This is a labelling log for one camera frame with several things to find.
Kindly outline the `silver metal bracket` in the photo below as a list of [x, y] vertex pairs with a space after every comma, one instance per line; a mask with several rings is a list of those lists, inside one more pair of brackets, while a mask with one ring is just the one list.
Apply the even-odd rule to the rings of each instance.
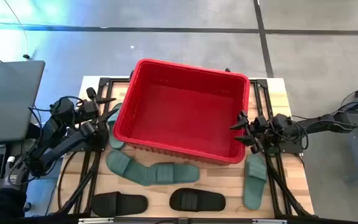
[[112, 224], [113, 218], [81, 218], [78, 220], [78, 224]]
[[252, 224], [288, 224], [288, 222], [277, 219], [252, 219]]

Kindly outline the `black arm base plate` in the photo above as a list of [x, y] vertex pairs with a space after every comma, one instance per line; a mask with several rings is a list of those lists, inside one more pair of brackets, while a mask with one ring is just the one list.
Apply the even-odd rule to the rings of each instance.
[[287, 153], [287, 154], [302, 154], [303, 149], [300, 145], [296, 144], [279, 144], [270, 147], [267, 149], [269, 154], [276, 154], [276, 153]]
[[85, 142], [80, 142], [68, 152], [103, 152], [105, 150], [107, 140], [104, 138], [91, 138]]

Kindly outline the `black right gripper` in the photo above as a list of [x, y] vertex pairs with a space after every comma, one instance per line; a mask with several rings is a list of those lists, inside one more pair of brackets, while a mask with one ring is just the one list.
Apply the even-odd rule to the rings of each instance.
[[241, 111], [240, 120], [229, 129], [244, 130], [242, 136], [235, 136], [234, 139], [249, 146], [253, 154], [267, 152], [273, 146], [273, 134], [264, 116], [258, 116], [250, 122], [245, 111]]

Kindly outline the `person's hand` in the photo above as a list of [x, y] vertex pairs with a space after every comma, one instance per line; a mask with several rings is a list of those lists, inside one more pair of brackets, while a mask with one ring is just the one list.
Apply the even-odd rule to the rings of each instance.
[[22, 190], [29, 171], [25, 164], [14, 156], [9, 156], [5, 167], [5, 175], [2, 182], [2, 188]]

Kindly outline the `green rubber slide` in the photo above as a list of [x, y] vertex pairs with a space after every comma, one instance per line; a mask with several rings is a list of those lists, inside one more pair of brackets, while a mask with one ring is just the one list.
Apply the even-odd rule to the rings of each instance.
[[194, 165], [161, 162], [147, 168], [145, 179], [150, 185], [188, 184], [198, 181], [200, 169]]
[[248, 155], [244, 174], [244, 206], [249, 210], [258, 210], [267, 181], [267, 167], [263, 158], [258, 154]]
[[111, 172], [120, 177], [143, 186], [150, 185], [145, 178], [147, 167], [121, 151], [113, 149], [109, 152], [106, 157], [106, 165]]
[[112, 132], [114, 129], [114, 125], [118, 119], [121, 106], [122, 106], [122, 103], [118, 103], [113, 107], [113, 110], [115, 110], [115, 113], [109, 117], [108, 122], [107, 122], [108, 128], [109, 128], [109, 144], [113, 149], [118, 150], [118, 151], [123, 149], [126, 145], [124, 142], [116, 139], [116, 137], [114, 136], [114, 134]]

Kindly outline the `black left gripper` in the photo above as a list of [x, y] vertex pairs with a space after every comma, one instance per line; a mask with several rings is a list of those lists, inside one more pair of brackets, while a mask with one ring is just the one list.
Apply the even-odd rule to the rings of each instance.
[[94, 123], [106, 123], [113, 114], [119, 111], [119, 108], [116, 108], [101, 115], [100, 105], [110, 103], [116, 99], [102, 98], [96, 94], [94, 88], [87, 88], [86, 93], [90, 100], [83, 100], [82, 105], [75, 111], [75, 124], [89, 120], [93, 120]]

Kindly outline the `black rubber slide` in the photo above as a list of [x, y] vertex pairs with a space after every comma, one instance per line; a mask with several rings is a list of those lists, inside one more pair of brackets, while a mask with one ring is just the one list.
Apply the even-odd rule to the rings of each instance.
[[216, 192], [180, 188], [171, 194], [169, 206], [183, 212], [220, 212], [226, 207], [226, 199]]
[[147, 210], [148, 199], [143, 195], [110, 192], [95, 195], [91, 210], [99, 217], [135, 215]]

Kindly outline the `red plastic bin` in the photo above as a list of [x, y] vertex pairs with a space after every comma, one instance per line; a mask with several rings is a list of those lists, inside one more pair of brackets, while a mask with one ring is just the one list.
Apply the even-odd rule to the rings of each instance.
[[117, 121], [116, 139], [146, 151], [220, 166], [240, 163], [246, 147], [231, 130], [248, 110], [241, 73], [144, 58], [137, 62]]

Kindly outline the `black aluminium table frame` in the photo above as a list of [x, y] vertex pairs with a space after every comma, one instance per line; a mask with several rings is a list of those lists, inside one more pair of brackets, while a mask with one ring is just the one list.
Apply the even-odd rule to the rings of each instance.
[[[129, 86], [129, 82], [125, 82], [124, 79], [126, 78], [85, 76], [83, 77], [79, 97], [88, 100], [86, 89], [93, 87], [98, 94], [101, 91], [100, 95], [102, 98], [109, 96], [117, 98], [115, 101], [110, 102], [109, 110], [111, 110], [115, 104], [124, 100]], [[263, 109], [263, 115], [267, 116], [268, 112], [272, 112], [274, 115], [277, 113], [287, 116], [291, 115], [287, 91], [282, 78], [253, 78], [251, 82], [253, 81], [266, 84], [269, 92], [269, 95], [265, 94], [263, 86], [259, 85], [260, 105]], [[198, 223], [203, 218], [212, 218], [212, 221], [229, 223], [229, 219], [268, 219], [274, 217], [272, 191], [270, 190], [269, 182], [265, 184], [262, 203], [258, 210], [249, 210], [243, 205], [245, 158], [238, 164], [219, 166], [126, 146], [122, 150], [123, 153], [133, 157], [137, 162], [145, 166], [150, 166], [156, 162], [175, 162], [192, 164], [200, 168], [200, 179], [193, 184], [153, 185], [145, 187], [119, 177], [107, 168], [106, 156], [110, 150], [110, 145], [108, 145], [105, 151], [101, 153], [94, 194], [120, 191], [123, 194], [144, 195], [148, 199], [148, 207], [144, 213], [114, 218], [114, 223], [119, 223], [119, 219], [122, 220], [124, 218], [129, 218], [130, 223], [155, 223], [159, 220], [174, 219], [179, 219], [181, 222], [191, 220], [193, 223]], [[70, 198], [80, 183], [80, 179], [85, 176], [85, 174], [82, 174], [83, 165], [88, 165], [85, 168], [86, 171], [83, 172], [85, 173], [91, 167], [94, 155], [92, 152], [87, 157], [87, 163], [85, 162], [87, 161], [85, 159], [85, 152], [77, 152], [63, 172], [71, 152], [64, 157], [58, 184], [62, 174], [63, 180], [60, 191], [57, 189], [58, 185], [56, 186], [55, 196], [53, 196], [50, 206], [51, 212], [58, 210], [58, 192], [60, 193], [62, 204]], [[282, 154], [281, 157], [287, 187], [302, 207], [314, 215], [306, 174], [301, 160], [292, 154]], [[169, 198], [174, 191], [180, 188], [201, 189], [220, 193], [226, 198], [226, 207], [221, 212], [179, 212], [173, 210], [169, 206]]]

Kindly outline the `person's forearm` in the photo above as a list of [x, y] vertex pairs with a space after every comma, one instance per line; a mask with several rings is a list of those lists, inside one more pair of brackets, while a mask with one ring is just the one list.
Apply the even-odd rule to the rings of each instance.
[[0, 221], [24, 217], [24, 204], [27, 195], [13, 188], [0, 189]]

